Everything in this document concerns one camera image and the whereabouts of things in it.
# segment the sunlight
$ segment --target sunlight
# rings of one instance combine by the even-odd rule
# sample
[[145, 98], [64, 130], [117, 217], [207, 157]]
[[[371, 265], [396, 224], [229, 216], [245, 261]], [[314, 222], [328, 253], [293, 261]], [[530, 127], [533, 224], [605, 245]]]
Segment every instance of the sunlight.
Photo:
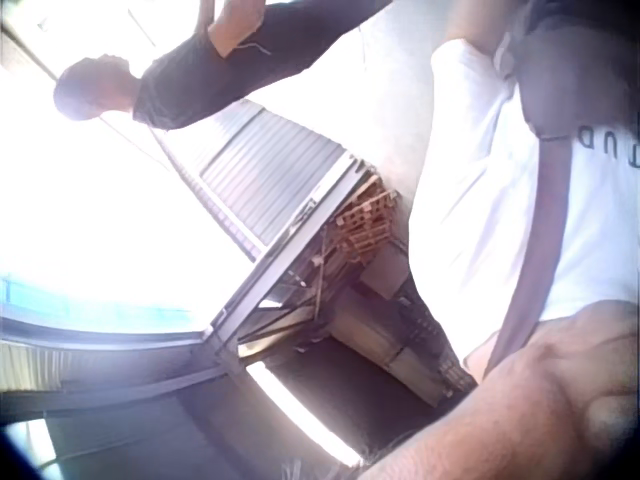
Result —
[[[120, 322], [121, 333], [204, 329], [249, 259], [175, 176], [99, 120], [70, 122], [50, 98], [0, 73], [0, 278], [78, 301], [192, 314], [186, 323], [140, 315]], [[58, 326], [111, 328], [93, 320]]]
[[263, 362], [249, 365], [247, 372], [278, 408], [328, 454], [349, 467], [363, 462], [362, 457], [307, 410]]

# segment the sleeve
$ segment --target sleeve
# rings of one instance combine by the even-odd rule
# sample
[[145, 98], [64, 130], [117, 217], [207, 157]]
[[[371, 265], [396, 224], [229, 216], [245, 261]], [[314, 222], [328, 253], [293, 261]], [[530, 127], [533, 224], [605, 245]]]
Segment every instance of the sleeve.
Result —
[[429, 163], [455, 166], [485, 158], [500, 110], [512, 92], [490, 57], [452, 40], [431, 59], [434, 109]]

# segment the metal beam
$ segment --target metal beam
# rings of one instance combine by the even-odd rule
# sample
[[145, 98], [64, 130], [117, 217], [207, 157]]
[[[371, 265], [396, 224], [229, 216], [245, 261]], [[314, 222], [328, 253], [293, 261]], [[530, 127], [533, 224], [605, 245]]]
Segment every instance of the metal beam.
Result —
[[148, 385], [126, 388], [55, 392], [4, 392], [0, 417], [2, 423], [15, 419], [51, 417], [74, 410], [113, 407], [129, 402], [147, 400], [224, 376], [218, 366], [202, 372], [184, 375]]
[[182, 347], [203, 343], [206, 332], [186, 333], [95, 333], [51, 328], [29, 321], [22, 322], [12, 305], [2, 306], [1, 339], [3, 342], [20, 343], [46, 348], [66, 350], [149, 350]]

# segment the black bag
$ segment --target black bag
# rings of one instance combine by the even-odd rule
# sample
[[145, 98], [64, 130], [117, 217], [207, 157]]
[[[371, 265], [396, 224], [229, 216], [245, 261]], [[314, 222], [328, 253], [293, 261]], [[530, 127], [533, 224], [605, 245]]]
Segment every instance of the black bag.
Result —
[[530, 5], [526, 34], [514, 50], [514, 73], [525, 120], [540, 140], [538, 186], [522, 270], [485, 377], [527, 343], [544, 310], [562, 249], [576, 132], [582, 125], [635, 123], [638, 3]]

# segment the bright light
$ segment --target bright light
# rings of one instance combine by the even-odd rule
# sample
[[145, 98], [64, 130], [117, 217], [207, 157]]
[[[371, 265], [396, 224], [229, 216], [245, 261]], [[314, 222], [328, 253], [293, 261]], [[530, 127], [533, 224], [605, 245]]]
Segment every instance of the bright light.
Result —
[[249, 365], [247, 372], [278, 408], [327, 453], [349, 467], [362, 463], [360, 455], [314, 417], [263, 362]]

